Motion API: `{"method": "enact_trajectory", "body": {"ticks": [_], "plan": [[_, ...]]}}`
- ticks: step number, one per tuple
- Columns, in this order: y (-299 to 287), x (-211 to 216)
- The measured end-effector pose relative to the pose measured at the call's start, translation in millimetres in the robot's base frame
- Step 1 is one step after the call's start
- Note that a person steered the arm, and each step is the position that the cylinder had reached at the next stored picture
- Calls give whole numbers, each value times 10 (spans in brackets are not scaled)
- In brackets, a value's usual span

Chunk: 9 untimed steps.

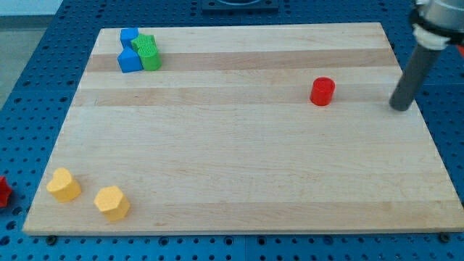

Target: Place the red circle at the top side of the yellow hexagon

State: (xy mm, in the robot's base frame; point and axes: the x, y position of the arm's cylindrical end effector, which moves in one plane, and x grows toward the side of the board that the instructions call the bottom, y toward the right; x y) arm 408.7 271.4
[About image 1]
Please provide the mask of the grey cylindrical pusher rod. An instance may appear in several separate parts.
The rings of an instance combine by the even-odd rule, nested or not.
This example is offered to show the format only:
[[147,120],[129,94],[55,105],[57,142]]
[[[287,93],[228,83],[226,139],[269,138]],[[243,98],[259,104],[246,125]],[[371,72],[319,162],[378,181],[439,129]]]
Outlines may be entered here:
[[410,108],[440,54],[440,50],[428,49],[417,44],[389,98],[389,105],[392,109],[404,112]]

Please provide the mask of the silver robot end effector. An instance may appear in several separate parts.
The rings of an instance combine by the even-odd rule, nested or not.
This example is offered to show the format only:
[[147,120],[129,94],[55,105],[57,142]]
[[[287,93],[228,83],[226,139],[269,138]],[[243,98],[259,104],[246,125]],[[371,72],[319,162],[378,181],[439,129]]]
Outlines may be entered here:
[[442,51],[463,46],[463,0],[414,0],[410,24],[422,47]]

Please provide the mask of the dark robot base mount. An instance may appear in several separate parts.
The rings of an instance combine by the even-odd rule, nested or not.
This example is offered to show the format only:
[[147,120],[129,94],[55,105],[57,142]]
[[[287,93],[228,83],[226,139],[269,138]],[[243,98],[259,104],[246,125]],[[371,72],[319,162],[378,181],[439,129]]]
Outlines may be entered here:
[[278,11],[278,0],[201,0],[203,12]]

